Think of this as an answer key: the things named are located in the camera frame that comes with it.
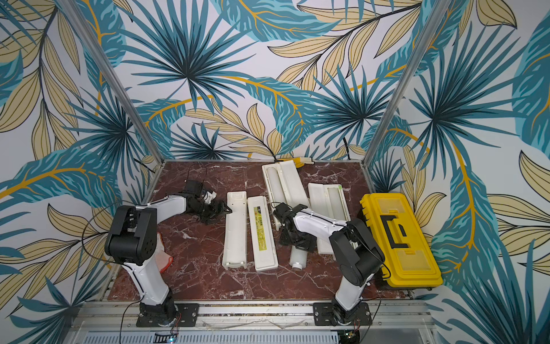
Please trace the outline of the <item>plastic wrap roll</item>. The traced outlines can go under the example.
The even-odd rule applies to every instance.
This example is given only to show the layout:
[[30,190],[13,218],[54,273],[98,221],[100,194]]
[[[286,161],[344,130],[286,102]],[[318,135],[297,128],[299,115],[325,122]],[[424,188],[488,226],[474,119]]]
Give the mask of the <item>plastic wrap roll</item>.
[[303,270],[307,267],[308,251],[292,246],[289,264],[293,269]]

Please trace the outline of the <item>white wrap dispenser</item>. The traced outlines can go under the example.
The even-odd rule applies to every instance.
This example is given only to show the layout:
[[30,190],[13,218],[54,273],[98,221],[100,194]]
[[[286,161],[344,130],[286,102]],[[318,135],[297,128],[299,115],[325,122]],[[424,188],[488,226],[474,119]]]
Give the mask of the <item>white wrap dispenser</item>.
[[278,268],[266,197],[249,197],[244,191],[229,192],[227,205],[231,213],[226,215],[222,267],[246,267],[251,252],[257,272]]
[[305,189],[293,161],[283,161],[262,166],[268,198],[264,208],[272,216],[274,207],[285,203],[291,207],[299,204],[309,207]]
[[349,222],[351,216],[341,184],[309,183],[311,209],[323,216]]

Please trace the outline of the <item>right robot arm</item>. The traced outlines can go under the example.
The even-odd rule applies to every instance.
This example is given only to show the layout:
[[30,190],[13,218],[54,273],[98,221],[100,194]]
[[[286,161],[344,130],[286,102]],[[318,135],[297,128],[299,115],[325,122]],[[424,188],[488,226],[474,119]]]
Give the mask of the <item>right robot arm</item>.
[[274,217],[282,228],[280,243],[313,252],[317,240],[328,242],[342,273],[335,295],[338,307],[351,312],[359,305],[366,284],[385,264],[385,255],[361,219],[343,221],[318,214],[303,204],[279,203]]

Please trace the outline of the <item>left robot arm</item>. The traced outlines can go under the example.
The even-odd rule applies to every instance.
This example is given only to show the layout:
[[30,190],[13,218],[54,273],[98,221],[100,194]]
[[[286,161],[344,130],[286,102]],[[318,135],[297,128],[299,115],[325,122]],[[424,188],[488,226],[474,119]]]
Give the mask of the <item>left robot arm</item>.
[[107,235],[105,253],[128,272],[140,293],[140,306],[152,312],[172,314],[171,291],[160,275],[156,257],[157,225],[172,216],[191,214],[208,223],[232,210],[214,193],[205,197],[180,193],[146,205],[119,206]]

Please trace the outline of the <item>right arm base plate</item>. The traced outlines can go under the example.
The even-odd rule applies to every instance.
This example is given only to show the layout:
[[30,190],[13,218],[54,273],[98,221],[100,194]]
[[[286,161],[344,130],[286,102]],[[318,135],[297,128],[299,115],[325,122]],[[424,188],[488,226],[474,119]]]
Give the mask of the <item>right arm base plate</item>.
[[364,326],[372,324],[372,313],[366,302],[359,302],[351,310],[345,310],[335,301],[315,302],[312,308],[316,326]]

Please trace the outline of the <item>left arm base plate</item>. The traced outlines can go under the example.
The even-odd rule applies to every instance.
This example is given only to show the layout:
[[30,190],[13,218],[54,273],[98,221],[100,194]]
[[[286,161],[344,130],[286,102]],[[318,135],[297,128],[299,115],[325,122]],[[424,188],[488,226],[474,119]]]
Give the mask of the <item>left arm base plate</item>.
[[138,328],[193,328],[199,314],[198,303],[176,303],[174,305],[140,304]]

